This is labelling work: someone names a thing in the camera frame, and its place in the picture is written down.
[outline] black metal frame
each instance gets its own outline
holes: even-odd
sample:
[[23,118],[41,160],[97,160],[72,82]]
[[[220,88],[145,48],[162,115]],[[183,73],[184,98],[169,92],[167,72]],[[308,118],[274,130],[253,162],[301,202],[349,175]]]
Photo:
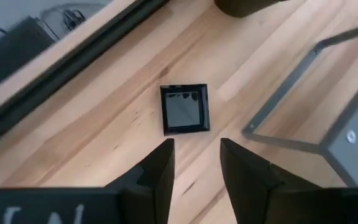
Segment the black metal frame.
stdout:
[[[208,109],[208,90],[206,84],[197,85],[169,85],[161,86],[161,107],[162,107],[162,121],[163,131],[165,136],[181,133],[194,133],[200,131],[209,131],[209,109]],[[169,93],[186,93],[197,92],[198,106],[200,109],[200,124],[191,126],[170,127],[168,125],[167,103],[165,95]]]
[[[287,79],[280,85],[276,92],[267,100],[263,107],[256,113],[256,115],[249,121],[247,126],[243,129],[243,135],[250,140],[257,142],[262,142],[266,144],[273,144],[275,146],[286,147],[290,149],[297,149],[300,151],[311,152],[320,154],[322,144],[312,144],[303,141],[295,141],[289,139],[276,138],[271,136],[262,136],[255,134],[254,131],[264,122],[264,120],[269,116],[269,114],[275,109],[278,103],[284,98],[284,96],[290,91],[294,84],[299,80],[302,74],[308,69],[308,67],[313,63],[317,56],[327,47],[337,45],[343,42],[346,42],[351,39],[358,38],[358,28],[352,29],[342,34],[335,35],[328,39],[318,42],[312,50],[301,60],[301,62],[296,66],[294,71],[287,77]],[[358,101],[358,94],[354,97],[355,101]],[[348,118],[349,113],[342,113],[341,119],[343,117]],[[336,127],[341,125],[338,122],[328,131],[330,138],[335,137],[338,134],[339,129]]]
[[169,0],[136,0],[0,106],[0,136]]

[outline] screw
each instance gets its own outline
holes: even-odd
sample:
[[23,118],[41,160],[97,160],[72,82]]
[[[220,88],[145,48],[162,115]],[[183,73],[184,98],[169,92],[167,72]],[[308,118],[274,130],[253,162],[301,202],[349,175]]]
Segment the screw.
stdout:
[[349,130],[346,135],[346,139],[348,142],[354,144],[356,143],[356,134],[353,130]]

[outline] black square glass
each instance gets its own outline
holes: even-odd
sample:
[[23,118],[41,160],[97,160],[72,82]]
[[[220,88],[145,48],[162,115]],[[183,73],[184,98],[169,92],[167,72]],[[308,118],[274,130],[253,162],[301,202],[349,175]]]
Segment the black square glass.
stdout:
[[206,84],[160,86],[164,135],[209,131]]

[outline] black frame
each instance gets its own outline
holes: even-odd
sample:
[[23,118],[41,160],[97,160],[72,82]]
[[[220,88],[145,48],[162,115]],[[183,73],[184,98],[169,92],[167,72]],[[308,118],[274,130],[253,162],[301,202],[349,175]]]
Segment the black frame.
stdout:
[[0,106],[0,137],[169,0],[136,0]]
[[[195,133],[209,131],[209,109],[208,109],[208,90],[206,84],[196,85],[164,85],[160,86],[163,131],[165,136],[172,134]],[[199,98],[200,124],[191,126],[179,126],[171,128],[168,126],[167,103],[165,95],[169,93],[197,92]]]
[[309,142],[296,141],[290,139],[282,139],[272,136],[263,136],[255,134],[254,131],[265,121],[269,114],[275,109],[279,102],[290,91],[294,84],[299,80],[302,74],[309,68],[317,56],[327,47],[337,45],[348,40],[358,38],[358,28],[352,29],[341,34],[335,35],[328,39],[318,42],[308,54],[296,66],[294,71],[289,74],[287,79],[280,85],[276,92],[267,100],[261,109],[249,121],[247,126],[243,129],[243,135],[250,140],[270,144],[278,147],[285,147],[289,149],[296,149],[303,152],[322,155],[343,181],[348,186],[356,186],[356,183],[351,176],[339,165],[338,161],[328,152],[329,145],[336,139],[344,126],[344,123],[354,114],[358,105],[358,92],[353,97],[351,102],[346,106],[344,111],[340,114],[333,126],[328,130],[323,140],[319,144],[312,144]]

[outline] wooden desk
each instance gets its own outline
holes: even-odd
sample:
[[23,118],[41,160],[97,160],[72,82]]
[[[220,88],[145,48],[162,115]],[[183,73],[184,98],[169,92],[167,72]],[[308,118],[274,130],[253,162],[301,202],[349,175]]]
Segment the wooden desk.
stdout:
[[[343,185],[323,158],[247,142],[241,129],[314,43],[356,26],[351,0],[292,0],[245,19],[211,0],[172,0],[4,136],[0,186],[107,184],[165,139],[158,86],[181,83],[208,84],[211,131],[175,136],[170,223],[235,223],[219,163],[222,137],[319,185]],[[354,76],[322,74],[288,99],[286,110],[297,109],[298,97],[312,99],[307,113],[286,123],[288,113],[278,112],[265,130],[318,139],[314,125],[334,118],[358,88]],[[332,103],[329,90],[339,82],[348,88]],[[326,94],[319,101],[304,87]]]

